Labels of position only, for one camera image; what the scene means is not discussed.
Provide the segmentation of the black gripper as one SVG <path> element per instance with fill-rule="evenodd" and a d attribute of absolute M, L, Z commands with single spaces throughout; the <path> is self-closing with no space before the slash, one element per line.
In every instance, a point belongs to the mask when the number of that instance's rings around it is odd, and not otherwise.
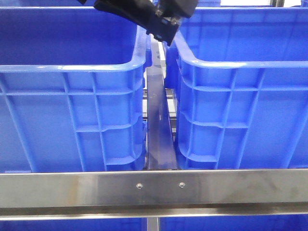
<path fill-rule="evenodd" d="M 149 0 L 97 0 L 94 8 L 128 19 L 170 46 L 182 18 L 192 17 L 197 4 L 196 0 L 159 0 L 157 4 Z"/>

